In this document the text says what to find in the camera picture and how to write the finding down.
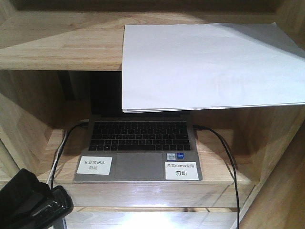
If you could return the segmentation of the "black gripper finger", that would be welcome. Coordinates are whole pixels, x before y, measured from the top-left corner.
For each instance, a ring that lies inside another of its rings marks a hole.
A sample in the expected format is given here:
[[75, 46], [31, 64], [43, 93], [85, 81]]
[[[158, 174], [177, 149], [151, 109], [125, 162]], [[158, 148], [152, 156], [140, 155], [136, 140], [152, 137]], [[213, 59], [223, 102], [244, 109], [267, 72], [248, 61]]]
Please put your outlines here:
[[11, 224], [30, 217], [48, 198], [50, 187], [32, 172], [21, 169], [0, 190], [0, 223]]

